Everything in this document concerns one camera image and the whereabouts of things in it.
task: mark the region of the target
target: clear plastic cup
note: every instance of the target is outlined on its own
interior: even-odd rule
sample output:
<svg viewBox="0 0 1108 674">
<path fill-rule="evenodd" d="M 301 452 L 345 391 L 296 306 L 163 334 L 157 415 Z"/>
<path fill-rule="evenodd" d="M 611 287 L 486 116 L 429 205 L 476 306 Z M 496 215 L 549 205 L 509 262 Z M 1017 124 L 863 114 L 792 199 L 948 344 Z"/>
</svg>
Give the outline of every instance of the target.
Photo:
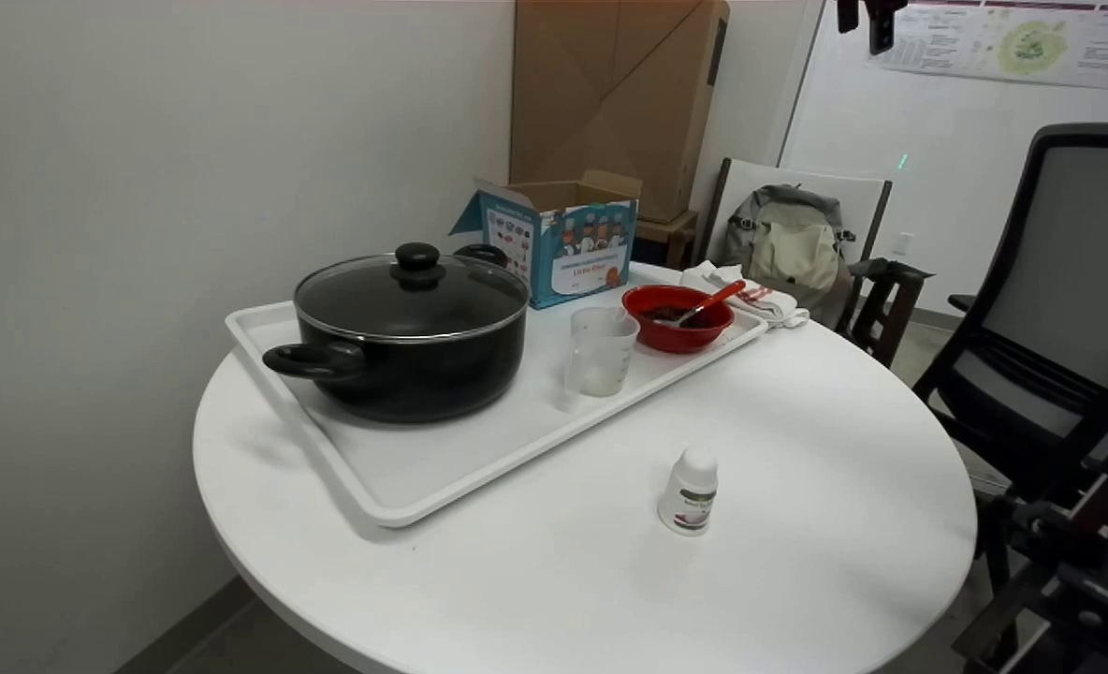
<svg viewBox="0 0 1108 674">
<path fill-rule="evenodd" d="M 569 319 L 565 383 L 583 398 L 612 398 L 625 386 L 635 324 L 625 306 L 579 306 Z"/>
</svg>

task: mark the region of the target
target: bottle cap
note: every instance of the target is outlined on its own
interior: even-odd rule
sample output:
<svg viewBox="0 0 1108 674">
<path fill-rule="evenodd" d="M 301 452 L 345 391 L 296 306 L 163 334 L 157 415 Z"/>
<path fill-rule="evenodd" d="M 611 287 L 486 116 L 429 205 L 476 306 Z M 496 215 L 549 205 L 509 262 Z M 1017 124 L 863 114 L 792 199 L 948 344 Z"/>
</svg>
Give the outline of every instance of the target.
<svg viewBox="0 0 1108 674">
<path fill-rule="evenodd" d="M 716 456 L 706 451 L 686 451 L 672 466 L 672 481 L 689 488 L 694 496 L 716 490 Z"/>
</svg>

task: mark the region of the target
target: small bottle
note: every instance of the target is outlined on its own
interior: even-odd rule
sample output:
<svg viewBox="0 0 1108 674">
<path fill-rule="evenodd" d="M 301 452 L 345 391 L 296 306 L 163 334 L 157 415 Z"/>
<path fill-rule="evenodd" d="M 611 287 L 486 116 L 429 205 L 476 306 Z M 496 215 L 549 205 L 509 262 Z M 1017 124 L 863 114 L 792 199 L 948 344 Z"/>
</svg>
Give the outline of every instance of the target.
<svg viewBox="0 0 1108 674">
<path fill-rule="evenodd" d="M 711 503 L 716 456 L 702 451 L 686 451 L 669 467 L 669 482 L 657 503 L 657 521 L 672 532 L 701 537 L 706 530 Z"/>
</svg>

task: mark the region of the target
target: blue box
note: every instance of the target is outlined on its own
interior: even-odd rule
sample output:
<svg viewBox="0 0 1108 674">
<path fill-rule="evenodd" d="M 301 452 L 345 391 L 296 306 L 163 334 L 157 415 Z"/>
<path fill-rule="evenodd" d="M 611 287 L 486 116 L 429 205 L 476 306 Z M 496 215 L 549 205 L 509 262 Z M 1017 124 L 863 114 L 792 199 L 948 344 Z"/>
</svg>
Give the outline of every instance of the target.
<svg viewBox="0 0 1108 674">
<path fill-rule="evenodd" d="M 629 280 L 641 180 L 583 173 L 579 180 L 480 188 L 454 224 L 509 254 L 526 279 L 533 306 L 555 306 Z"/>
</svg>

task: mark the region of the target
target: white tray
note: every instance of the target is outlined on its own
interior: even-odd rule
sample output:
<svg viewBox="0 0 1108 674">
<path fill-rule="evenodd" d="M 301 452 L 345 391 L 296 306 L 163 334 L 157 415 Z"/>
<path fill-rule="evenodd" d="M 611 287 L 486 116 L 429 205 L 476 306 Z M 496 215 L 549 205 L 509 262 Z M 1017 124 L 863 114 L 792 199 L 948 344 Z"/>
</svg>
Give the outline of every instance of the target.
<svg viewBox="0 0 1108 674">
<path fill-rule="evenodd" d="M 248 306 L 226 325 L 259 391 L 301 432 L 317 467 L 334 473 L 352 507 L 382 530 L 407 530 L 767 334 L 767 324 L 732 312 L 732 325 L 702 352 L 635 350 L 622 392 L 569 401 L 558 386 L 569 315 L 586 302 L 622 302 L 616 295 L 526 312 L 524 361 L 496 403 L 469 421 L 407 427 L 357 421 L 311 383 L 262 367 L 267 350 L 301 340 L 293 302 Z"/>
</svg>

